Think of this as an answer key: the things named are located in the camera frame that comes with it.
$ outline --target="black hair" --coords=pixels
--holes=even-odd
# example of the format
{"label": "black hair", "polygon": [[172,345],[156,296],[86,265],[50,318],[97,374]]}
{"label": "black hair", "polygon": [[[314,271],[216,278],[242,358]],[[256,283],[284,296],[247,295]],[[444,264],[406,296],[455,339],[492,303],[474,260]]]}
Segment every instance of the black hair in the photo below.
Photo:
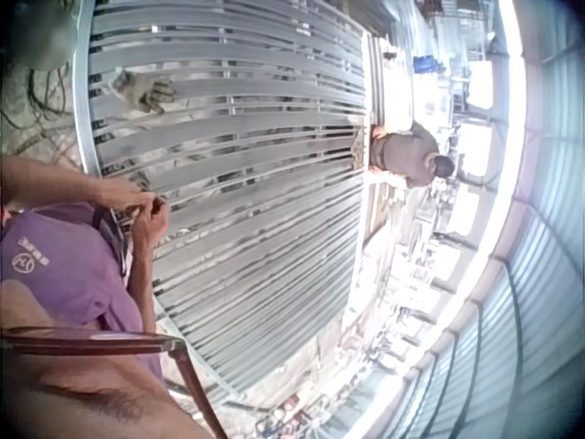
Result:
{"label": "black hair", "polygon": [[446,155],[438,155],[435,157],[435,176],[439,178],[447,178],[455,172],[455,164]]}

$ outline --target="corrugated metal roof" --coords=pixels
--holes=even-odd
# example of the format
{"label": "corrugated metal roof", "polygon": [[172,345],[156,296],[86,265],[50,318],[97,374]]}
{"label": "corrugated metal roof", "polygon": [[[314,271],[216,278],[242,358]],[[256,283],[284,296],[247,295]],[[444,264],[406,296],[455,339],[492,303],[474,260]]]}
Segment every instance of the corrugated metal roof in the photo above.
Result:
{"label": "corrugated metal roof", "polygon": [[[365,116],[363,30],[319,0],[82,10],[86,169],[167,199],[158,311],[220,384],[211,399],[244,392],[346,304],[363,185],[350,151]],[[106,86],[117,67],[172,78],[177,102],[163,116],[128,112]]]}
{"label": "corrugated metal roof", "polygon": [[[441,386],[432,385],[411,434],[401,436],[401,426],[382,437],[564,437],[585,411],[585,45],[566,11],[547,2],[536,4],[532,10],[518,10],[525,26],[528,16],[537,18],[531,30],[536,29],[538,38],[525,45],[534,45],[529,51],[539,49],[542,60],[545,94],[529,93],[527,104],[546,104],[538,150],[530,148],[534,121],[527,124],[525,155],[537,154],[535,184],[527,200],[532,208],[505,257],[509,262],[500,264],[480,305],[483,312],[462,330],[444,399],[439,403]],[[531,78],[528,83],[537,82]],[[476,358],[472,354],[478,344]],[[449,356],[449,349],[443,351],[439,364],[446,364]],[[430,370],[428,366],[423,373]],[[432,412],[438,413],[436,419]],[[423,419],[431,419],[430,430],[420,430]]]}

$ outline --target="work glove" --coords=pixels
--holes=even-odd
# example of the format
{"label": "work glove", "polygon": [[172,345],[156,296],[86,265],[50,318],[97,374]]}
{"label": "work glove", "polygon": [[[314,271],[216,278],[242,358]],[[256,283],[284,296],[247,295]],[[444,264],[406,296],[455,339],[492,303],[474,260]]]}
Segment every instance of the work glove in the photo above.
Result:
{"label": "work glove", "polygon": [[170,81],[156,80],[144,73],[121,68],[116,69],[116,72],[117,75],[110,83],[110,87],[114,94],[133,110],[139,112],[153,110],[163,114],[165,110],[161,103],[175,101],[176,93]]}

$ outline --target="hairy arm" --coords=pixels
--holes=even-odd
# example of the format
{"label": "hairy arm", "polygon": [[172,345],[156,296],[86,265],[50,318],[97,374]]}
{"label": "hairy arm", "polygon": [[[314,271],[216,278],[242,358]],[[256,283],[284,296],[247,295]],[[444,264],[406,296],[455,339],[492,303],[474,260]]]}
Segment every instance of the hairy arm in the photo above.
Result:
{"label": "hairy arm", "polygon": [[168,207],[157,198],[143,207],[132,228],[133,261],[128,279],[128,294],[138,306],[143,332],[156,332],[153,297],[154,246],[168,227]]}
{"label": "hairy arm", "polygon": [[22,157],[0,158],[2,204],[10,209],[77,202],[125,209],[142,206],[154,197],[127,180],[90,177]]}

